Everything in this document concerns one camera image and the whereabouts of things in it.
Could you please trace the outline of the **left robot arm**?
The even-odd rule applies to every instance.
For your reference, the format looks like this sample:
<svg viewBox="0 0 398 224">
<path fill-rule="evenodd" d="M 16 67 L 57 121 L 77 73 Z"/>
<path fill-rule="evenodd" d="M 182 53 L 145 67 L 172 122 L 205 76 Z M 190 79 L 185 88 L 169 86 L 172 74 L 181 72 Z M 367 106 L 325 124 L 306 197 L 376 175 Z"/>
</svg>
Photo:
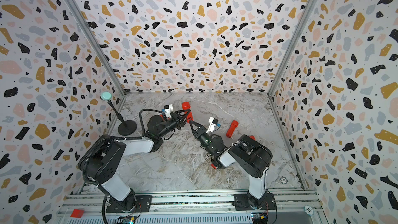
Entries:
<svg viewBox="0 0 398 224">
<path fill-rule="evenodd" d="M 111 207 L 131 212 L 136 208 L 137 198 L 134 190 L 117 173 L 120 161 L 129 155 L 157 151 L 168 134 L 173 135 L 187 123 L 190 113 L 189 108 L 171 112 L 168 116 L 159 111 L 150 118 L 144 134 L 138 137 L 100 136 L 78 163 L 85 183 L 104 193 Z"/>
</svg>

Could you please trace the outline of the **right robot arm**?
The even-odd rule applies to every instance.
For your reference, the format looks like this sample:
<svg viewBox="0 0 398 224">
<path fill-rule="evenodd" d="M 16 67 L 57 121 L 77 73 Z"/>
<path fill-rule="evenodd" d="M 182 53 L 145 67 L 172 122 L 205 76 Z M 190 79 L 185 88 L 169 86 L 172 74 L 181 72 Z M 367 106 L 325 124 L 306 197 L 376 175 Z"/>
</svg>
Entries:
<svg viewBox="0 0 398 224">
<path fill-rule="evenodd" d="M 221 136 L 211 134 L 203 125 L 190 121 L 194 138 L 211 157 L 214 169 L 225 169 L 238 164 L 249 175 L 249 188 L 239 207 L 263 209 L 266 206 L 266 176 L 273 158 L 272 152 L 250 136 L 242 135 L 226 147 Z"/>
</svg>

